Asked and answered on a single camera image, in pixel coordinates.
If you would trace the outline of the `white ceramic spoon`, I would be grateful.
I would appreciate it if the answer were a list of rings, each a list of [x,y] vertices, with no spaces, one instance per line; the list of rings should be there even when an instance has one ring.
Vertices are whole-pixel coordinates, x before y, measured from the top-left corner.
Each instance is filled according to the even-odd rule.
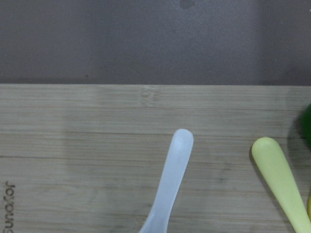
[[[151,210],[141,233],[166,233],[171,211],[182,183],[192,147],[193,134],[178,129],[173,134]]]

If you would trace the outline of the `bamboo cutting board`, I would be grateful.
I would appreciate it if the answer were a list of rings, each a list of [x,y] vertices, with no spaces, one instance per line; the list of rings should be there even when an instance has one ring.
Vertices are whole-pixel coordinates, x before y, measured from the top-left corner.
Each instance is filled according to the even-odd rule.
[[[302,86],[3,84],[0,226],[138,232],[183,128],[194,144],[168,232],[291,233],[250,149],[277,140],[307,200],[300,119],[310,102]]]

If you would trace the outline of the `green lime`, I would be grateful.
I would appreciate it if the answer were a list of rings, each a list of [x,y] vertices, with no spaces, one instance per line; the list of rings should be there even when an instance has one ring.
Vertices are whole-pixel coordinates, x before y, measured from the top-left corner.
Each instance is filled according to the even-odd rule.
[[[301,115],[301,131],[308,147],[311,147],[311,105],[309,104]]]

